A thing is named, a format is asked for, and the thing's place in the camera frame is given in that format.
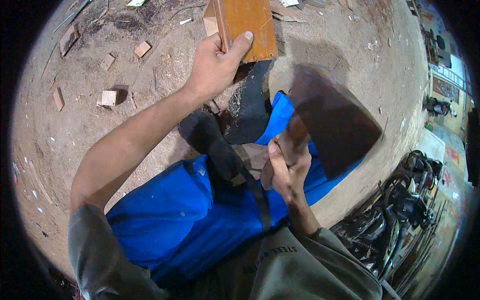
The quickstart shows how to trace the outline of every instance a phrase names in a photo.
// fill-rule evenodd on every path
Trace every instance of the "forearm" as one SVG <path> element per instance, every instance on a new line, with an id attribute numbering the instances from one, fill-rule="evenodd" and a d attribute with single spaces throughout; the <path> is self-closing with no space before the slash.
<path id="1" fill-rule="evenodd" d="M 134 115 L 96 142 L 73 179 L 71 212 L 85 204 L 104 209 L 150 151 L 207 99 L 180 89 Z"/>
<path id="2" fill-rule="evenodd" d="M 320 228 L 320 223 L 310 209 L 303 192 L 294 193 L 292 197 L 290 201 L 286 201 L 292 230 L 296 234 L 310 237 Z"/>

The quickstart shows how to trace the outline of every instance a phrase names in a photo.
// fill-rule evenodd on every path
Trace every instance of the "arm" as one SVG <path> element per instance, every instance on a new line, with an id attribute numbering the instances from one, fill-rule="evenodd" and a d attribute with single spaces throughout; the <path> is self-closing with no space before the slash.
<path id="1" fill-rule="evenodd" d="M 310 237 L 320 228 L 320 224 L 310 209 L 303 192 L 303 183 L 312 163 L 308 147 L 305 147 L 302 156 L 290 168 L 287 167 L 282 150 L 276 143 L 276 138 L 268 143 L 268 156 L 274 170 L 272 185 L 287 205 L 292 230 L 297 234 Z"/>
<path id="2" fill-rule="evenodd" d="M 102 211 L 113 194 L 177 123 L 225 90 L 249 50 L 253 34 L 241 34 L 232 49 L 221 52 L 218 34 L 200 41 L 192 73 L 176 93 L 134 115 L 96 142 L 73 179 L 70 213 L 83 205 Z"/>

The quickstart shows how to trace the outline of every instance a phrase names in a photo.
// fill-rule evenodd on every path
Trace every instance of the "small wooden cube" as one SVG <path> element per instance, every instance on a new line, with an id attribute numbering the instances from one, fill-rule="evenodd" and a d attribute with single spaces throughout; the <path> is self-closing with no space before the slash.
<path id="1" fill-rule="evenodd" d="M 65 32 L 65 34 L 62 36 L 59 42 L 60 52 L 62 56 L 67 55 L 67 52 L 70 50 L 70 48 L 73 46 L 73 44 L 79 37 L 80 34 L 78 33 L 77 24 L 72 24 L 68 28 L 67 32 Z"/>
<path id="2" fill-rule="evenodd" d="M 103 91 L 102 94 L 102 105 L 114 106 L 118 104 L 118 93 L 117 91 Z"/>
<path id="3" fill-rule="evenodd" d="M 135 54 L 138 56 L 138 58 L 142 57 L 147 53 L 148 50 L 150 50 L 152 46 L 150 46 L 146 41 L 143 41 L 141 44 L 137 46 L 137 49 L 135 49 Z"/>
<path id="4" fill-rule="evenodd" d="M 57 87 L 53 92 L 53 100 L 55 101 L 57 110 L 61 111 L 61 109 L 65 106 L 65 102 L 63 102 L 63 95 L 61 94 L 61 90 L 59 87 Z"/>
<path id="5" fill-rule="evenodd" d="M 100 68 L 102 68 L 106 72 L 106 71 L 108 71 L 108 69 L 113 64 L 114 61 L 115 61 L 115 57 L 113 57 L 110 53 L 108 53 L 103 58 L 103 61 L 100 64 Z"/>

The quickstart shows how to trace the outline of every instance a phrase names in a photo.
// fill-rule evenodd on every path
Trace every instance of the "black strap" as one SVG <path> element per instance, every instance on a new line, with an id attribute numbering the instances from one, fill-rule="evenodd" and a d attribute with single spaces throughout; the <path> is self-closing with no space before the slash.
<path id="1" fill-rule="evenodd" d="M 252 192 L 255 203 L 257 204 L 258 214 L 260 215 L 260 221 L 262 222 L 262 231 L 267 232 L 272 227 L 272 218 L 270 217 L 268 201 L 262 193 L 262 190 L 259 188 L 257 181 L 245 166 L 242 168 L 240 174 L 245 178 L 247 186 Z"/>

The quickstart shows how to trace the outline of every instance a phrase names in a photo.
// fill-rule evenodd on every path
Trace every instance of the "axe head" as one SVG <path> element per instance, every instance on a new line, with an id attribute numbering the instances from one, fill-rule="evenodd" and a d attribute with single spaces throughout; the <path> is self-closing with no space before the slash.
<path id="1" fill-rule="evenodd" d="M 329 180 L 364 157 L 382 134 L 365 106 L 322 66 L 295 66 L 289 96 Z"/>

